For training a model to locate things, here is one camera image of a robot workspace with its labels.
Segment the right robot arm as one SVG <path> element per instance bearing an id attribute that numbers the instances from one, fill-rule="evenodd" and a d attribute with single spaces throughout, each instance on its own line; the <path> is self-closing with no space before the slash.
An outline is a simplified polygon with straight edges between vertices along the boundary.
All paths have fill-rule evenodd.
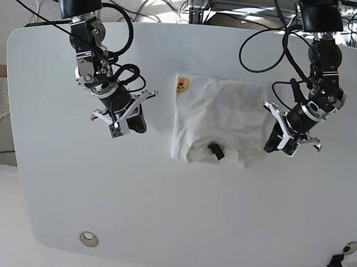
<path id="1" fill-rule="evenodd" d="M 128 89 L 128 85 L 143 80 L 140 68 L 135 64 L 118 64 L 119 57 L 129 50 L 134 39 L 134 28 L 125 10 L 102 0 L 58 0 L 62 18 L 71 20 L 70 43 L 76 52 L 76 82 L 98 98 L 104 108 L 93 111 L 91 120 L 105 122 L 111 137 L 117 138 L 131 131 L 143 134 L 147 123 L 142 111 L 144 101 L 158 95 L 144 87 Z M 126 20 L 128 37 L 126 44 L 112 52 L 103 44 L 105 27 L 96 12 L 112 8 Z"/>

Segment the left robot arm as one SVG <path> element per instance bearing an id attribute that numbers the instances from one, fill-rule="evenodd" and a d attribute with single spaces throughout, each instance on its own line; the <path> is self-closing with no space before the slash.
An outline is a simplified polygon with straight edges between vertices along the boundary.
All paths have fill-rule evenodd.
<path id="1" fill-rule="evenodd" d="M 302 18 L 300 28 L 314 35 L 308 50 L 310 74 L 306 76 L 302 72 L 287 46 L 295 27 L 284 25 L 281 56 L 287 58 L 301 79 L 292 78 L 288 82 L 295 105 L 282 112 L 275 103 L 262 103 L 276 120 L 264 150 L 280 151 L 288 157 L 295 156 L 302 144 L 311 144 L 320 151 L 320 141 L 310 136 L 311 129 L 342 109 L 346 101 L 338 72 L 342 52 L 335 42 L 335 34 L 343 30 L 339 1 L 298 0 L 298 9 Z"/>

